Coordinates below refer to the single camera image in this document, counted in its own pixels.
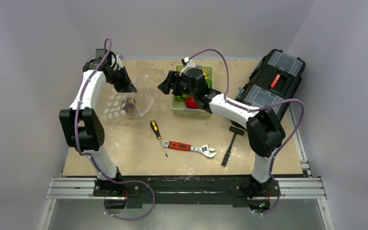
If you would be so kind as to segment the green striped watermelon toy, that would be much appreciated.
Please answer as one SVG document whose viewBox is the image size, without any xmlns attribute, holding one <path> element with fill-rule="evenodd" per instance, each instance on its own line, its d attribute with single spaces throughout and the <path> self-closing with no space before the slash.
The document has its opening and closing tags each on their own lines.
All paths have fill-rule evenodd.
<svg viewBox="0 0 368 230">
<path fill-rule="evenodd" d="M 180 102 L 184 102 L 186 98 L 187 98 L 187 95 L 175 96 L 175 99 Z"/>
</svg>

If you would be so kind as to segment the dark red purple fruit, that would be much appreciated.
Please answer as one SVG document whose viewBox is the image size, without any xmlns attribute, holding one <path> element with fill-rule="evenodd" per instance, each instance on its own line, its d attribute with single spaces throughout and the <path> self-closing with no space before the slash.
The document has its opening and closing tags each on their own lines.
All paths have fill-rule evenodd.
<svg viewBox="0 0 368 230">
<path fill-rule="evenodd" d="M 134 114 L 137 111 L 136 100 L 132 97 L 127 97 L 123 100 L 121 105 L 121 111 L 124 111 L 126 114 Z"/>
</svg>

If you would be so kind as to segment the clear dotted zip top bag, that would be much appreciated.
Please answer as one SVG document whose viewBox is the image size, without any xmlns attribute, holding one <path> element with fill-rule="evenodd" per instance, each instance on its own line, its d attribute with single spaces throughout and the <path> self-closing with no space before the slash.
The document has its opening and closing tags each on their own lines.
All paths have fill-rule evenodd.
<svg viewBox="0 0 368 230">
<path fill-rule="evenodd" d="M 137 92 L 117 92 L 105 85 L 95 108 L 98 117 L 109 122 L 142 117 L 154 103 L 148 80 L 149 75 L 144 75 L 133 81 Z"/>
</svg>

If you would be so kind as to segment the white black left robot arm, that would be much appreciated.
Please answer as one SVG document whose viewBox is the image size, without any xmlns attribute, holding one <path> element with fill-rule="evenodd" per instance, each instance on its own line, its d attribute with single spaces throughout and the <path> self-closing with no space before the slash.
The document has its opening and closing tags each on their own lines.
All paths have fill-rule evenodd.
<svg viewBox="0 0 368 230">
<path fill-rule="evenodd" d="M 137 89 L 121 58 L 107 48 L 97 49 L 95 57 L 86 62 L 82 70 L 83 81 L 76 99 L 68 109 L 59 112 L 66 143 L 93 166 L 96 172 L 94 196 L 126 197 L 126 182 L 103 146 L 105 131 L 95 107 L 106 83 L 121 93 L 137 92 Z"/>
</svg>

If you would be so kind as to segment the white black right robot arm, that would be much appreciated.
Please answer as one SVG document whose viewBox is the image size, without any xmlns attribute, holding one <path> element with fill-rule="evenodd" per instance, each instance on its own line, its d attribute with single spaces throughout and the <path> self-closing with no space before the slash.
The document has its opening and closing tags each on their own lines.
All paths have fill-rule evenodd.
<svg viewBox="0 0 368 230">
<path fill-rule="evenodd" d="M 279 118 L 270 106 L 251 107 L 226 97 L 208 86 L 199 68 L 169 71 L 158 89 L 164 94 L 189 95 L 201 110 L 221 115 L 245 128 L 249 145 L 255 153 L 250 189 L 256 195 L 268 190 L 269 183 L 273 181 L 274 157 L 283 148 L 286 137 Z"/>
</svg>

